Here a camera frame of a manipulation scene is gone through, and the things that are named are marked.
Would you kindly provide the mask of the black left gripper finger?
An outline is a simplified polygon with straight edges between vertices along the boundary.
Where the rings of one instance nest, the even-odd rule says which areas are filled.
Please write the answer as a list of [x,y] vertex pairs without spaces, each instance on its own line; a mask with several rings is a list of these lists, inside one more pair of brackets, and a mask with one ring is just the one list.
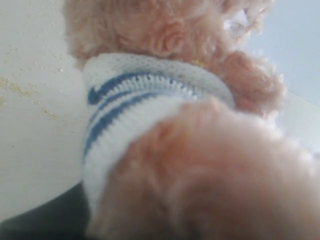
[[2,240],[89,240],[89,220],[82,183],[56,198],[0,223]]

